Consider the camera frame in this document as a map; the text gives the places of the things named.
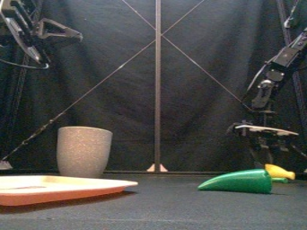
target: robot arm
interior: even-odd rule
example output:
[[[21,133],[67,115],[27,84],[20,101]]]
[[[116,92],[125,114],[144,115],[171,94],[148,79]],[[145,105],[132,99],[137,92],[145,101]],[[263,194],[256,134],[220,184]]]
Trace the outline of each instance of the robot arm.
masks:
[[[284,47],[277,55],[265,63],[268,70],[260,84],[257,85],[257,95],[252,99],[252,109],[265,110],[271,100],[297,71],[299,65],[307,54],[307,28],[299,37]]]

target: plastic tray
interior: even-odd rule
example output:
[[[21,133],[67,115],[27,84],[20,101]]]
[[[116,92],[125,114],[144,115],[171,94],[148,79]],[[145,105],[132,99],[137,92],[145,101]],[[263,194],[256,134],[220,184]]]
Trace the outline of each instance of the plastic tray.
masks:
[[[0,205],[23,206],[121,192],[135,181],[63,176],[0,176]]]

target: cable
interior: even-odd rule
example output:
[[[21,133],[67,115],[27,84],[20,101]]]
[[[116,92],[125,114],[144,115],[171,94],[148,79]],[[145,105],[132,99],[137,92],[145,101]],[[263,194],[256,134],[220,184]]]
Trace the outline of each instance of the cable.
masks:
[[[21,65],[21,64],[17,64],[17,63],[13,63],[10,61],[5,61],[0,58],[0,62],[6,64],[6,65],[10,65],[10,66],[16,66],[16,67],[20,67],[20,68],[27,68],[27,69],[36,69],[36,70],[44,70],[44,69],[48,69],[49,68],[49,65],[45,63],[43,67],[37,67],[37,66],[25,66],[25,65]]]

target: gray ceramic cup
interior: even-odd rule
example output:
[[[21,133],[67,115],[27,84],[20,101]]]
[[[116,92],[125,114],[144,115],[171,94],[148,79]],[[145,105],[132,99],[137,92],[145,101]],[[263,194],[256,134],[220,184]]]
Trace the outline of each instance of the gray ceramic cup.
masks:
[[[56,162],[61,176],[100,178],[109,160],[112,132],[92,127],[61,127]]]

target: yellow plastic object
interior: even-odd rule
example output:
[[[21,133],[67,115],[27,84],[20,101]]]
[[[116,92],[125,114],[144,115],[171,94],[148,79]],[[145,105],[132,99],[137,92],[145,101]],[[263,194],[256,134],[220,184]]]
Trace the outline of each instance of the yellow plastic object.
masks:
[[[284,170],[273,164],[265,164],[265,170],[272,178],[288,178],[295,180],[295,173]]]

